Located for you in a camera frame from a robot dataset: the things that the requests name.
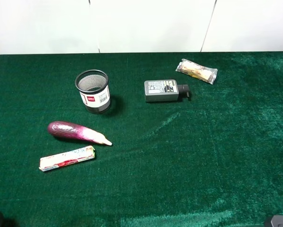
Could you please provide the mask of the Hi-Chew candy stick pack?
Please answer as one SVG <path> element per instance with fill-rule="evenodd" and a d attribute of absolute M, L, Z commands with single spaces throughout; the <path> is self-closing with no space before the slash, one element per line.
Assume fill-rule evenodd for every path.
<path fill-rule="evenodd" d="M 39 169 L 43 172 L 72 165 L 95 158 L 93 146 L 87 146 L 72 151 L 40 158 Z"/>

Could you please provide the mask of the grey pump bottle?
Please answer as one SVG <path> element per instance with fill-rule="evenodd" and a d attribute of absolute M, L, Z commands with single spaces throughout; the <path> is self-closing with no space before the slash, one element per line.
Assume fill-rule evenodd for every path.
<path fill-rule="evenodd" d="M 144 82 L 146 102 L 173 102 L 190 98 L 188 85 L 180 85 L 174 79 L 147 80 Z"/>

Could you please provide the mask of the black mesh pen holder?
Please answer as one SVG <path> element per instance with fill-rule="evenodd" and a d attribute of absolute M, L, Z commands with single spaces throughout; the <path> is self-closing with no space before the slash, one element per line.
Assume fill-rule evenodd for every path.
<path fill-rule="evenodd" d="M 87 70 L 75 79 L 85 108 L 92 114 L 101 114 L 110 108 L 109 78 L 101 70 Z"/>

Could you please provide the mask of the clear wrapped snack packet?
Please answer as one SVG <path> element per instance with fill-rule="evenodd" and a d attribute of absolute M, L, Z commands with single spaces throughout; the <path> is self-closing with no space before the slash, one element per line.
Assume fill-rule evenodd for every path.
<path fill-rule="evenodd" d="M 208 68 L 190 60 L 182 59 L 176 68 L 176 72 L 184 73 L 212 85 L 216 79 L 218 69 Z"/>

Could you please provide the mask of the purple toy eggplant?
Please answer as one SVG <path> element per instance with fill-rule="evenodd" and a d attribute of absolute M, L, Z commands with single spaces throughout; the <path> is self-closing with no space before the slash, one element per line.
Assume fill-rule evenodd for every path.
<path fill-rule="evenodd" d="M 71 122 L 54 121 L 49 123 L 47 130 L 51 135 L 58 138 L 84 140 L 112 146 L 112 142 L 102 133 Z"/>

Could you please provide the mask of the grey robot part bottom right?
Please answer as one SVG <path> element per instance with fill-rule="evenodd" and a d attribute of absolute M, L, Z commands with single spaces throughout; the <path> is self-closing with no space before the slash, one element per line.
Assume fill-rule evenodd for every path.
<path fill-rule="evenodd" d="M 265 227 L 283 227 L 283 215 L 273 215 L 264 222 Z"/>

